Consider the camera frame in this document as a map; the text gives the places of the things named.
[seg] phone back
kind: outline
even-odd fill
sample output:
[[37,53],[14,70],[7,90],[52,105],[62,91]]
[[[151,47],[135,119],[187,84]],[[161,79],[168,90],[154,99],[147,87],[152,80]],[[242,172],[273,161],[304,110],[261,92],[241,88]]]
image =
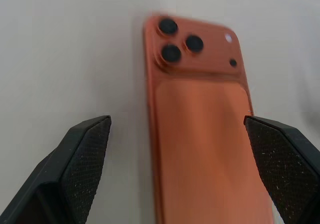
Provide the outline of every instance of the phone back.
[[253,110],[236,34],[159,15],[144,41],[157,223],[273,223],[244,126]]

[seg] black gripper pad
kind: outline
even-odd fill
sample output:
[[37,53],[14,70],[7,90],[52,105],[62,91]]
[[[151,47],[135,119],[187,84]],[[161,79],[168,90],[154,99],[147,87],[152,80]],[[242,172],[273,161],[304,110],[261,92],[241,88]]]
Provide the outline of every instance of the black gripper pad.
[[285,224],[320,223],[320,153],[294,127],[247,116],[260,178]]
[[61,189],[76,224],[85,224],[101,178],[110,121],[90,128],[61,177]]

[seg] white surface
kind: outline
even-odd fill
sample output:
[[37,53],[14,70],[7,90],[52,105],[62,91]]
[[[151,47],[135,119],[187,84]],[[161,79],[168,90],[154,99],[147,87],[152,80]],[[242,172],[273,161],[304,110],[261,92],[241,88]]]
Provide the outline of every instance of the white surface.
[[0,212],[71,126],[110,114],[87,223],[154,223],[142,40],[152,11],[231,27],[255,114],[320,148],[320,0],[0,0]]

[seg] smartphone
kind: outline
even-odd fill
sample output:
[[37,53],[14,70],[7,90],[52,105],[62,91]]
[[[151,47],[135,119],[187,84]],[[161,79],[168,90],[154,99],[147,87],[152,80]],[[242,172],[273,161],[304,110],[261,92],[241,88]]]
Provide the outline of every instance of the smartphone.
[[253,109],[236,34],[160,14],[144,44],[157,223],[273,223],[244,126]]

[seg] textured rubber pad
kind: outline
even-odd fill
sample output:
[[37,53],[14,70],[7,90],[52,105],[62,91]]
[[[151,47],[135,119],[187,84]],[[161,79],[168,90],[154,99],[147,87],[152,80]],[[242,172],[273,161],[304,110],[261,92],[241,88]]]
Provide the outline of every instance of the textured rubber pad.
[[110,121],[90,128],[61,177],[61,189],[76,224],[85,224],[101,178]]
[[302,223],[319,191],[317,174],[279,130],[250,118],[245,127],[261,180],[284,223]]

